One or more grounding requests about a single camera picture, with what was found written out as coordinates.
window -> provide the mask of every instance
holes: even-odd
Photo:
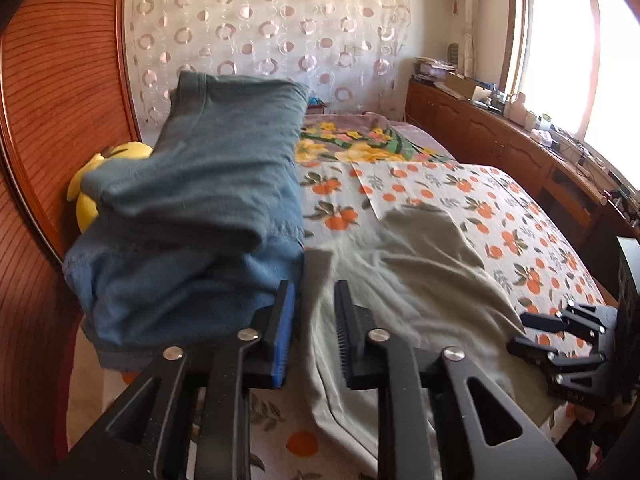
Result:
[[[640,190],[640,25],[626,5],[598,2],[600,67],[584,142]]]
[[[519,9],[505,90],[523,92],[527,108],[550,115],[640,190],[640,24],[632,12],[623,0],[520,0]]]

stuffed animal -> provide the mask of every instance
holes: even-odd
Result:
[[[95,202],[80,191],[82,176],[87,171],[95,170],[95,168],[101,166],[103,162],[109,158],[147,158],[151,155],[152,151],[153,148],[151,146],[147,146],[142,142],[127,142],[126,144],[108,149],[105,155],[96,153],[88,163],[76,171],[66,190],[66,199],[69,200],[69,202],[76,200],[76,221],[78,222],[81,233],[84,233],[98,216],[98,209],[95,206]]]

cardboard box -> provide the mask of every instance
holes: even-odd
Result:
[[[443,81],[447,88],[452,89],[454,92],[459,93],[467,99],[471,99],[476,91],[476,82],[473,79],[467,79],[465,77],[458,77],[452,73],[447,73]]]

wall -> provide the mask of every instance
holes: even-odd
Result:
[[[399,77],[396,80],[396,111],[389,113],[390,119],[402,118],[409,79],[413,73],[415,56],[447,58],[450,43],[453,0],[409,0],[411,25],[408,37],[396,63]]]
[[[500,81],[507,40],[509,0],[479,0],[476,27],[476,79]]]

sheer curtain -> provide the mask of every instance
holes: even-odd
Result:
[[[460,27],[458,72],[473,78],[476,76],[474,29],[478,14],[478,0],[454,0],[453,12],[458,16],[457,23]]]
[[[153,143],[180,70],[292,78],[330,110],[384,113],[409,0],[126,0],[136,115]]]

